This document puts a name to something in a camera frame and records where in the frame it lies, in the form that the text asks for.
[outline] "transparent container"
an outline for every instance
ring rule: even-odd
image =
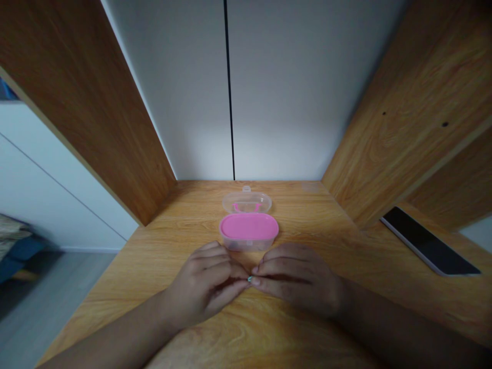
[[[222,200],[230,214],[219,225],[224,246],[231,251],[264,251],[278,235],[278,223],[267,212],[272,199],[262,192],[251,192],[244,186],[242,192],[231,192]]]

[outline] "forearm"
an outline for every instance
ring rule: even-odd
[[[335,320],[391,366],[478,368],[492,363],[491,352],[477,343],[354,282],[343,283],[347,294]]]
[[[140,368],[179,329],[167,321],[161,292],[40,368]]]

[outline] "clear plastic lid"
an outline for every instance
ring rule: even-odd
[[[262,192],[251,192],[244,186],[242,192],[231,192],[222,200],[224,209],[233,213],[267,213],[272,207],[272,199]]]

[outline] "pink lid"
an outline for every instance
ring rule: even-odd
[[[230,214],[220,222],[219,229],[227,238],[263,240],[277,236],[278,223],[273,216],[268,214]]]

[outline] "hand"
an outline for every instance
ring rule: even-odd
[[[250,285],[248,276],[217,241],[203,245],[162,293],[167,321],[180,330],[213,317]]]
[[[345,304],[342,279],[301,244],[285,243],[268,251],[252,274],[256,289],[326,318],[339,314]]]

